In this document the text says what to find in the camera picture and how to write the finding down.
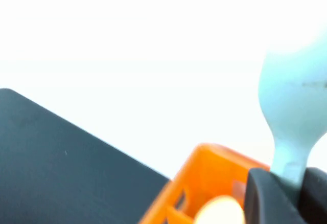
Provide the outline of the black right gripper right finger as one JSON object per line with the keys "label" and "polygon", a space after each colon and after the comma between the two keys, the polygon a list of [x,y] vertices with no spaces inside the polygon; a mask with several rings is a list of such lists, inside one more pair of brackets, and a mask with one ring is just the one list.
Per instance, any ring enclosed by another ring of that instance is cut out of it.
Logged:
{"label": "black right gripper right finger", "polygon": [[298,204],[306,223],[326,224],[326,173],[318,168],[306,169]]}

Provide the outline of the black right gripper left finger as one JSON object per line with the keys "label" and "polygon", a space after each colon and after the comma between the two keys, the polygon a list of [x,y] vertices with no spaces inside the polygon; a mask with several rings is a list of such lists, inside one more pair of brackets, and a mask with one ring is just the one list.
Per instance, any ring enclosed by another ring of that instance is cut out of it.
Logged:
{"label": "black right gripper left finger", "polygon": [[277,178],[262,168],[248,173],[244,213],[249,224],[305,223]]}

